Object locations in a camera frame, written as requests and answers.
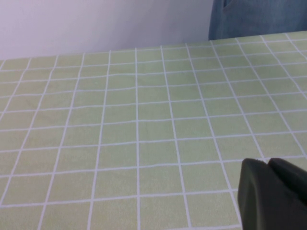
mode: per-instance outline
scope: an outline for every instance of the table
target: table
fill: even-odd
[[[307,32],[1,61],[0,229],[238,230],[306,139]]]

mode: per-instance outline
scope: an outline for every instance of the green tablecloth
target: green tablecloth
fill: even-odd
[[[1,61],[0,229],[238,230],[306,140],[307,32]]]

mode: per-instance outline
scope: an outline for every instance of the person's leg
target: person's leg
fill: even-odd
[[[215,0],[213,7],[210,40],[307,30],[307,0]]]

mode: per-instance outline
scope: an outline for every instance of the white grid line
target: white grid line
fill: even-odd
[[[298,90],[301,92],[301,94],[305,97],[305,99],[307,100],[307,95],[304,94],[304,92],[301,90],[300,86],[296,83],[296,81],[291,77],[291,75],[289,74],[289,72],[287,71],[287,69],[284,67],[284,65],[280,62],[280,60],[276,57],[276,55],[272,52],[271,48],[268,46],[268,44],[266,43],[266,41],[264,40],[263,36],[260,36],[264,42],[264,44],[266,45],[266,47],[270,50],[270,52],[273,54],[273,56],[275,57],[275,59],[277,59],[279,65],[283,68],[283,70],[287,73],[288,77],[291,79],[291,81],[296,85],[296,87],[298,88]],[[296,143],[298,144],[298,146],[300,147],[302,153],[305,155],[306,159],[307,159],[307,154],[304,150],[304,148],[302,147],[301,143],[298,141],[298,139],[296,138],[296,136],[294,135],[294,133],[292,132],[291,127],[289,126],[289,124],[287,123],[284,115],[281,113],[281,116],[287,126],[287,128],[291,131],[291,135],[294,138],[294,140],[296,141]]]
[[[274,40],[274,41],[267,41],[268,43],[275,43],[275,42],[287,42],[288,40]],[[293,41],[307,41],[307,39],[293,39]],[[242,44],[254,44],[254,43],[262,43],[261,41],[256,41],[256,42],[242,42]],[[214,46],[227,46],[227,45],[237,45],[237,43],[226,43],[226,44],[214,44]],[[179,46],[177,47],[169,47],[169,46],[173,46],[173,45],[163,45],[162,48],[165,50],[169,50],[169,49],[184,49],[186,48],[185,45],[183,44],[179,44]],[[199,45],[199,46],[194,46],[193,44],[188,44],[189,48],[194,48],[194,47],[211,47],[211,45]],[[144,47],[144,48],[138,48],[140,51],[152,51],[152,50],[160,50],[160,47]],[[133,52],[132,49],[128,49],[128,50],[115,50],[112,51],[114,53],[122,53],[122,52]]]
[[[173,110],[172,110],[171,97],[170,97],[169,88],[168,88],[168,81],[167,81],[167,75],[166,75],[166,70],[165,70],[165,63],[163,61],[164,60],[163,48],[162,48],[162,46],[160,46],[160,48],[161,48],[161,56],[162,56],[162,63],[163,63],[163,70],[164,70],[164,78],[165,78],[166,89],[167,89],[168,105],[169,105],[169,110],[170,110],[170,114],[171,114],[171,118],[172,118],[172,128],[173,128],[173,135],[174,135],[174,140],[175,140],[177,161],[178,161],[178,164],[179,164],[179,174],[180,174],[180,181],[181,181],[181,189],[182,189],[182,192],[185,194],[186,193],[186,188],[185,188],[185,184],[184,184],[182,168],[180,166],[181,160],[180,160],[179,147],[178,147],[178,142],[177,142],[176,127],[175,127],[175,122],[174,122],[174,115],[173,115]],[[188,223],[188,227],[190,228],[190,227],[192,227],[192,224],[191,224],[191,219],[190,219],[189,205],[188,205],[187,196],[184,195],[183,199],[184,199],[184,204],[185,204],[185,209],[186,209],[187,223]]]
[[[0,65],[0,69],[2,69],[2,66],[4,65],[5,61],[6,61],[6,60],[3,60],[3,61],[2,61],[1,65]]]
[[[276,40],[276,41],[265,41],[266,43],[276,43],[276,42],[288,42],[289,40]],[[292,41],[307,41],[307,39],[292,39]],[[259,42],[241,42],[241,44],[263,44],[262,41]],[[233,45],[237,45],[237,43],[227,43],[227,44],[213,44],[214,47],[219,47],[219,46],[233,46]],[[199,46],[191,46],[188,45],[189,48],[210,48],[211,45],[199,45]],[[182,45],[180,47],[163,47],[164,50],[176,50],[176,49],[186,49],[185,45]],[[139,48],[139,51],[143,52],[143,51],[158,51],[160,50],[159,47],[156,48],[149,48],[149,49],[142,49]],[[112,51],[113,53],[126,53],[126,52],[134,52],[134,50],[115,50]],[[104,52],[97,52],[97,53],[89,53],[89,54],[100,54],[100,53],[104,53]],[[275,53],[295,53],[295,51],[277,51]],[[269,54],[269,53],[256,53],[256,54],[247,54],[247,56],[252,56],[252,55],[257,55],[257,54]],[[161,60],[152,60],[152,61],[140,61],[139,63],[150,63],[150,62],[156,62],[156,61],[161,61]],[[3,63],[0,66],[0,72],[5,72],[5,71],[21,71],[24,69],[2,69],[2,66],[4,65],[5,61],[3,61]],[[111,65],[123,65],[123,64],[134,64],[134,62],[127,62],[127,63],[111,63]],[[108,64],[94,64],[94,65],[83,65],[84,67],[89,67],[89,66],[107,66]],[[64,68],[78,68],[80,66],[56,66],[57,69],[64,69]],[[47,68],[29,68],[29,70],[36,70],[36,69],[52,69],[50,67]]]
[[[78,76],[80,76],[80,73],[81,73],[82,64],[84,62],[84,55],[85,54],[83,54],[83,56],[82,56],[82,62],[81,62],[81,66],[80,66],[80,70],[79,70]],[[75,90],[78,87],[78,82],[79,82],[79,79],[76,81]],[[39,224],[38,224],[37,230],[40,230],[41,227],[42,227],[42,223],[43,223],[43,218],[44,218],[44,215],[45,215],[45,210],[46,210],[47,202],[48,202],[48,199],[49,199],[49,196],[50,196],[51,187],[52,187],[53,180],[54,180],[54,177],[55,177],[55,171],[57,169],[58,162],[59,162],[59,155],[60,155],[60,152],[61,152],[61,147],[63,146],[63,143],[64,143],[64,139],[65,139],[65,136],[66,136],[67,126],[68,126],[68,123],[69,123],[69,118],[71,116],[71,111],[72,111],[72,106],[73,106],[73,102],[74,102],[74,98],[75,98],[75,93],[76,92],[74,92],[73,95],[72,95],[71,106],[70,106],[70,109],[69,109],[69,112],[68,112],[68,116],[67,116],[67,119],[66,119],[65,128],[64,128],[64,131],[63,131],[63,134],[62,134],[62,139],[61,139],[61,142],[60,142],[60,145],[59,145],[59,148],[58,148],[56,162],[55,162],[54,167],[53,167],[53,173],[51,175],[51,179],[50,179],[50,183],[49,183],[49,186],[48,186],[45,203],[44,203],[43,210],[42,210],[42,213],[41,213],[41,216],[40,216],[40,220],[39,220]]]
[[[28,68],[29,65],[30,65],[30,61],[31,61],[31,59],[28,60],[27,68]],[[15,88],[15,90],[14,90],[12,96],[16,93],[17,88],[18,88],[18,85],[16,86],[16,88]],[[9,101],[7,102],[7,105],[6,105],[5,109],[4,109],[5,111],[6,111],[6,109],[9,107],[9,104],[10,104],[10,102],[11,102],[11,101],[10,101],[11,99],[12,99],[12,97],[11,97],[11,98],[9,99]],[[11,174],[10,174],[10,176],[9,176],[9,179],[8,179],[8,181],[7,181],[7,183],[6,183],[5,189],[4,189],[4,191],[3,191],[3,193],[2,193],[2,196],[1,196],[1,199],[0,199],[0,206],[2,205],[3,200],[4,200],[4,198],[5,198],[5,195],[6,195],[7,191],[8,191],[10,182],[11,182],[11,180],[12,180],[12,175],[14,174],[15,169],[16,169],[16,167],[17,167],[18,160],[19,160],[20,155],[21,155],[21,153],[22,153],[22,149],[23,149],[23,147],[24,147],[24,145],[25,145],[25,142],[26,142],[26,140],[27,140],[27,138],[28,138],[28,136],[29,136],[31,127],[32,127],[32,125],[33,125],[35,116],[36,116],[36,114],[37,114],[37,112],[38,112],[38,110],[39,110],[40,103],[42,102],[42,100],[43,100],[43,96],[41,96],[41,98],[40,98],[40,101],[39,101],[39,103],[38,103],[38,105],[37,105],[37,108],[36,108],[36,111],[35,111],[35,113],[34,113],[34,116],[33,116],[33,118],[32,118],[32,121],[31,121],[31,124],[30,124],[30,128],[29,128],[29,130],[28,130],[28,132],[27,132],[27,134],[26,134],[26,136],[25,136],[25,138],[24,138],[24,140],[23,140],[21,149],[18,151],[18,155],[17,155],[17,157],[16,157],[15,164],[14,164],[14,166],[13,166],[13,168],[12,168]]]
[[[136,109],[136,165],[137,165],[137,221],[138,230],[141,230],[141,199],[140,199],[140,137],[139,137],[139,96],[138,96],[138,55],[135,48],[135,109]]]
[[[282,54],[282,53],[297,53],[297,51],[278,51],[278,52],[274,52],[276,54]],[[265,54],[271,54],[271,53],[254,53],[254,54],[246,54],[246,56],[257,56],[257,55],[265,55]],[[232,57],[243,57],[244,55],[240,54],[240,55],[223,55],[223,56],[219,56],[220,58],[232,58]],[[216,59],[215,56],[212,57],[191,57],[192,60],[198,60],[198,59]],[[183,58],[183,59],[169,59],[169,60],[164,60],[164,62],[176,62],[176,61],[189,61],[189,58]],[[157,62],[162,62],[162,60],[152,60],[152,61],[139,61],[139,64],[148,64],[148,63],[157,63]],[[125,63],[111,63],[111,66],[121,66],[121,65],[135,65],[135,62],[125,62]],[[100,65],[84,65],[83,67],[107,67],[108,64],[100,64]],[[80,66],[63,66],[63,67],[56,67],[56,69],[71,69],[71,68],[79,68]],[[49,69],[51,70],[52,68],[33,68],[33,69],[27,69],[27,70],[44,70],[44,69]],[[8,69],[8,70],[0,70],[0,72],[14,72],[14,71],[24,71],[24,69]]]
[[[216,57],[217,57],[218,60],[219,60],[220,65],[221,65],[221,67],[222,67],[222,63],[221,63],[220,58],[218,57],[218,55],[217,55],[217,53],[216,53],[216,50],[215,50],[213,44],[212,44],[212,47],[213,47],[213,50],[214,50],[214,52],[215,52],[215,54],[216,54]],[[244,111],[243,111],[243,109],[242,109],[242,106],[241,106],[241,104],[240,104],[240,102],[239,102],[239,100],[238,100],[238,98],[237,98],[236,92],[234,91],[234,89],[233,89],[233,87],[232,87],[232,85],[231,85],[231,83],[230,83],[230,81],[229,81],[229,78],[228,78],[228,76],[227,76],[225,70],[223,69],[223,67],[222,67],[222,70],[223,70],[223,73],[224,73],[224,75],[225,75],[225,78],[226,78],[226,80],[227,80],[227,82],[228,82],[229,88],[230,88],[230,90],[231,90],[233,96],[235,97],[236,104],[238,105],[238,107],[239,107],[239,109],[240,109],[240,112],[241,112],[241,114],[243,115],[244,121],[245,121],[245,123],[246,123],[246,125],[247,125],[247,127],[248,127],[248,130],[249,130],[249,132],[251,133],[251,136],[252,136],[252,138],[253,138],[253,140],[254,140],[256,146],[257,146],[257,150],[258,150],[259,154],[261,155],[261,158],[263,159],[263,161],[266,162],[265,159],[264,159],[263,152],[262,152],[262,150],[261,150],[261,148],[260,148],[260,145],[259,145],[259,143],[258,143],[258,141],[257,141],[257,139],[256,139],[256,137],[255,137],[255,134],[254,134],[254,132],[253,132],[253,130],[252,130],[252,128],[251,128],[249,122],[248,122],[248,119],[247,119],[247,117],[246,117],[246,114],[244,113]]]
[[[109,70],[110,70],[110,62],[111,62],[111,51],[109,51],[109,65],[108,65],[108,68],[107,68],[106,87],[105,87],[105,95],[104,95],[103,106],[106,105],[106,95],[107,95],[107,90],[108,90],[107,87],[108,87],[108,80],[109,80],[108,73],[109,73]],[[99,157],[100,157],[101,139],[102,139],[102,135],[103,135],[103,127],[104,127],[104,119],[105,119],[105,111],[106,111],[106,108],[103,109],[102,115],[101,115],[98,148],[97,148],[95,171],[94,171],[94,178],[93,178],[93,184],[92,184],[91,203],[90,203],[90,210],[89,210],[88,220],[87,220],[87,230],[91,229],[91,221],[92,221],[92,214],[93,214],[96,181],[97,181],[97,173],[98,173],[98,165],[99,165]]]
[[[305,159],[304,155],[297,155],[297,156],[280,156],[279,158],[282,159]],[[266,161],[271,159],[271,157],[265,157]],[[244,159],[231,159],[231,160],[215,160],[215,161],[195,161],[195,162],[182,162],[181,164],[178,163],[160,163],[160,164],[152,164],[152,165],[141,165],[139,166],[140,169],[146,168],[155,168],[155,167],[167,167],[167,166],[189,166],[189,165],[202,165],[202,164],[213,164],[213,163],[232,163],[232,162],[242,162]],[[97,172],[106,172],[106,171],[115,171],[115,170],[131,170],[137,169],[138,166],[125,166],[125,167],[116,167],[116,168],[100,168],[97,169]],[[70,170],[70,171],[57,171],[55,175],[62,175],[62,174],[70,174],[70,173],[94,173],[96,169],[80,169],[80,170]],[[38,172],[38,173],[24,173],[24,174],[14,174],[12,177],[31,177],[31,176],[46,176],[52,175],[53,172]],[[0,175],[0,178],[8,178],[10,175]]]
[[[239,43],[239,41],[238,41],[237,39],[236,39],[236,41],[237,41],[237,43],[239,44],[240,48],[242,49],[241,44]],[[286,121],[284,115],[283,115],[282,112],[279,110],[279,108],[278,108],[277,104],[275,103],[275,101],[273,100],[272,96],[269,94],[268,89],[266,88],[266,86],[264,85],[263,81],[261,80],[261,78],[259,77],[259,75],[257,74],[257,72],[255,71],[254,66],[251,64],[251,62],[250,62],[249,60],[248,60],[248,62],[249,62],[249,64],[250,64],[250,66],[251,66],[253,72],[256,74],[257,78],[259,79],[259,81],[260,81],[262,87],[264,88],[265,92],[267,93],[267,95],[269,96],[270,100],[272,101],[274,107],[276,108],[276,110],[278,111],[279,115],[281,116],[281,118],[282,118],[283,122],[285,123],[287,129],[290,131],[291,136],[292,136],[293,139],[296,141],[296,143],[297,143],[297,145],[299,146],[300,150],[302,151],[303,155],[305,155],[305,157],[306,157],[306,159],[307,159],[307,155],[306,155],[306,153],[305,153],[305,151],[304,151],[304,148],[302,147],[302,145],[300,144],[300,142],[297,140],[297,138],[296,138],[294,132],[293,132],[292,129],[290,128],[289,124],[287,123],[287,121]]]
[[[9,97],[9,100],[8,100],[8,102],[6,103],[6,106],[5,106],[4,110],[3,110],[3,113],[0,115],[0,121],[1,121],[1,119],[3,118],[3,116],[4,116],[4,113],[8,110],[8,108],[9,108],[9,106],[10,106],[10,103],[11,103],[11,100],[13,99],[14,95],[15,95],[16,92],[17,92],[17,89],[18,89],[20,83],[22,82],[22,78],[24,77],[24,73],[25,73],[25,72],[27,71],[27,69],[29,68],[30,61],[31,61],[31,59],[29,59],[27,67],[25,68],[25,70],[24,70],[23,73],[21,74],[20,79],[19,79],[19,81],[17,82],[17,85],[16,85],[16,87],[15,87],[13,93],[12,93],[10,96],[8,96],[8,97]]]
[[[242,67],[227,67],[224,69],[247,69],[250,68],[250,66],[242,66]],[[195,72],[210,72],[210,71],[216,71],[216,70],[221,70],[221,69],[200,69],[200,70],[195,70]],[[174,74],[174,73],[187,73],[187,72],[193,72],[192,70],[182,70],[182,71],[169,71],[166,72],[167,74]],[[125,73],[125,74],[113,74],[113,75],[109,75],[110,77],[114,77],[117,75],[124,75],[124,76],[134,76],[134,73]],[[164,75],[163,72],[157,72],[157,73],[148,73],[148,74],[138,74],[138,75]],[[305,76],[294,76],[292,78],[305,78],[307,77],[307,75]],[[95,79],[95,78],[106,78],[106,75],[100,75],[100,76],[91,76],[91,77],[83,77],[81,78],[81,80],[87,80],[87,79]],[[280,80],[280,79],[285,79],[287,77],[273,77],[273,78],[263,78],[262,80]],[[50,81],[70,81],[70,80],[77,80],[78,78],[61,78],[61,79],[50,79]],[[241,82],[241,81],[256,81],[257,79],[246,79],[246,80],[231,80],[231,82]],[[22,80],[22,83],[24,82],[47,82],[48,80]],[[0,81],[0,84],[13,84],[13,83],[18,83],[19,81]],[[225,81],[217,81],[217,82],[207,82],[207,83],[200,83],[200,85],[202,84],[218,84],[218,83],[222,83]],[[181,85],[169,85],[170,87],[173,86],[182,86],[185,84],[181,84]],[[138,86],[139,88],[150,88],[150,87],[165,87],[165,85],[153,85],[153,86],[143,86],[140,85]],[[128,89],[128,88],[118,88],[118,89],[114,89],[114,90],[124,90],[124,89]],[[77,90],[77,92],[86,92],[86,91],[96,91],[99,89],[93,89],[93,90]],[[52,94],[52,93],[59,93],[59,92],[47,92],[46,94]]]
[[[255,94],[255,95],[244,95],[244,96],[237,96],[237,98],[250,98],[250,97],[267,97],[269,95],[271,96],[279,96],[279,95],[296,95],[300,94],[301,92],[283,92],[283,93],[270,93],[270,94]],[[213,98],[204,98],[204,101],[210,101],[210,100],[221,100],[221,99],[234,99],[234,96],[229,97],[213,97]],[[179,103],[179,102],[200,102],[201,98],[199,99],[189,99],[189,100],[173,100],[171,103]],[[164,104],[168,103],[168,101],[156,101],[156,102],[143,102],[138,103],[140,104]],[[136,103],[126,103],[126,104],[107,104],[105,107],[113,107],[113,106],[129,106],[129,105],[136,105]],[[73,107],[73,109],[81,109],[81,108],[103,108],[103,105],[85,105],[85,106],[76,106]],[[47,109],[40,109],[39,111],[49,111],[49,110],[67,110],[69,107],[59,107],[59,108],[47,108]],[[12,110],[12,111],[3,111],[0,113],[8,114],[8,113],[21,113],[21,112],[35,112],[35,109],[28,109],[28,110]]]
[[[214,51],[215,56],[217,57],[217,60],[218,60],[218,62],[219,62],[220,67],[223,68],[223,65],[222,65],[222,63],[221,63],[221,61],[220,61],[220,59],[219,59],[219,57],[218,57],[218,55],[217,55],[217,53],[216,53],[216,50],[215,50],[214,46],[212,46],[212,48],[213,48],[213,51]],[[205,104],[204,100],[203,100],[203,107],[204,107],[204,110],[205,110],[206,115],[208,115],[208,111],[207,111],[206,104]],[[222,158],[222,155],[221,155],[219,146],[218,146],[218,144],[217,144],[217,140],[216,140],[216,138],[215,138],[214,129],[213,129],[213,127],[212,127],[212,124],[211,124],[211,122],[210,122],[210,119],[208,119],[208,123],[209,123],[210,131],[211,131],[212,136],[213,136],[213,141],[214,141],[214,144],[215,144],[215,148],[216,148],[217,153],[218,153],[218,156],[219,156],[219,160],[221,161],[221,166],[222,166],[222,170],[223,170],[223,174],[224,174],[225,180],[226,180],[226,182],[227,182],[228,189],[231,190],[231,184],[230,184],[230,181],[229,181],[228,174],[227,174],[227,172],[226,172],[226,168],[225,168],[225,166],[224,166],[224,163],[222,162],[222,159],[223,159],[223,158]],[[238,219],[238,221],[239,221],[239,223],[240,223],[240,225],[241,225],[241,224],[242,224],[242,223],[241,223],[241,215],[240,215],[239,208],[238,208],[238,206],[237,206],[237,204],[236,204],[235,195],[234,195],[233,192],[231,192],[230,195],[231,195],[231,199],[232,199],[232,202],[233,202],[235,211],[236,211],[237,219]]]
[[[281,110],[281,113],[293,113],[293,112],[307,112],[307,109],[296,109],[296,110]],[[244,113],[245,115],[266,115],[266,114],[279,114],[278,111],[268,111],[268,112],[254,112],[254,113]],[[242,113],[239,114],[227,114],[227,115],[211,115],[211,116],[192,116],[192,117],[178,117],[174,118],[174,120],[192,120],[192,119],[207,119],[207,118],[215,118],[215,117],[234,117],[234,116],[243,116]],[[162,121],[172,121],[171,118],[165,119],[136,119],[136,120],[128,120],[128,121],[117,121],[117,122],[104,122],[103,125],[119,125],[119,124],[127,124],[127,123],[136,123],[136,122],[162,122]],[[101,123],[92,123],[92,124],[79,124],[79,125],[68,125],[67,128],[72,127],[94,127],[100,126]],[[41,126],[41,127],[32,127],[31,130],[41,130],[41,129],[52,129],[52,128],[64,128],[65,125],[62,126]],[[12,128],[12,129],[0,129],[1,132],[10,132],[10,131],[27,131],[30,128]]]
[[[299,78],[305,78],[307,76],[299,76],[299,77],[292,77],[294,79],[299,79]],[[265,78],[261,79],[262,81],[271,81],[271,80],[284,80],[288,79],[287,77],[285,78]],[[231,83],[239,83],[239,82],[253,82],[253,81],[259,81],[258,79],[250,79],[250,80],[233,80],[230,81]],[[199,83],[199,85],[216,85],[216,84],[225,84],[228,83],[227,81],[219,81],[219,82],[207,82],[207,83]],[[185,87],[185,86],[197,86],[197,84],[181,84],[181,85],[169,85],[169,87]],[[138,88],[166,88],[166,85],[155,85],[155,86],[139,86]],[[124,90],[135,90],[137,87],[128,87],[128,88],[118,88],[118,89],[109,89],[108,91],[124,91]],[[104,92],[105,90],[77,90],[76,92]],[[45,93],[44,95],[54,95],[54,94],[64,94],[64,93],[73,93],[73,90],[67,90],[67,91],[60,91],[60,92],[48,92]],[[11,98],[11,97],[23,97],[23,96],[42,96],[42,93],[24,93],[24,94],[16,94],[14,96],[0,96],[0,98]]]
[[[299,48],[297,48],[296,44],[294,44],[293,40],[289,37],[289,35],[288,35],[287,33],[285,33],[285,35],[286,35],[286,37],[289,39],[290,43],[295,47],[295,49],[296,49],[301,55],[303,55],[303,57],[307,60],[306,55],[304,55],[304,54],[302,53],[302,51],[301,51]]]
[[[186,192],[186,193],[142,194],[142,195],[140,195],[140,198],[144,198],[144,197],[165,197],[165,196],[186,196],[186,195],[200,195],[200,194],[218,194],[218,193],[229,193],[229,190],[211,190],[211,191]],[[108,200],[130,199],[130,198],[137,198],[137,195],[95,198],[94,202],[108,201]],[[47,202],[47,203],[11,204],[11,205],[2,205],[2,206],[0,206],[0,208],[33,207],[33,206],[42,206],[42,205],[45,205],[45,204],[47,204],[47,205],[76,204],[76,203],[84,203],[84,202],[90,202],[90,201],[91,201],[91,199],[83,199],[83,200],[52,201],[52,202]]]
[[[307,133],[307,130],[300,131],[284,131],[284,132],[271,132],[271,133],[255,133],[255,136],[270,136],[270,135],[279,135],[279,134],[292,134],[292,133]],[[236,134],[236,135],[225,135],[225,136],[215,136],[215,138],[241,138],[241,137],[251,137],[251,134]],[[213,137],[198,137],[198,138],[177,138],[178,141],[181,140],[205,140],[205,139],[213,139]],[[158,142],[169,142],[175,141],[175,139],[161,139],[161,140],[140,140],[139,143],[158,143]],[[102,144],[101,146],[114,146],[114,145],[127,145],[127,144],[136,144],[136,141],[129,142],[115,142],[115,143],[107,143]],[[69,148],[82,148],[82,147],[98,147],[98,145],[73,145],[73,146],[62,146],[62,149]],[[22,151],[35,151],[35,150],[52,150],[58,149],[59,147],[40,147],[40,148],[23,148]],[[17,152],[21,149],[8,149],[8,150],[0,150],[1,153],[7,152]]]

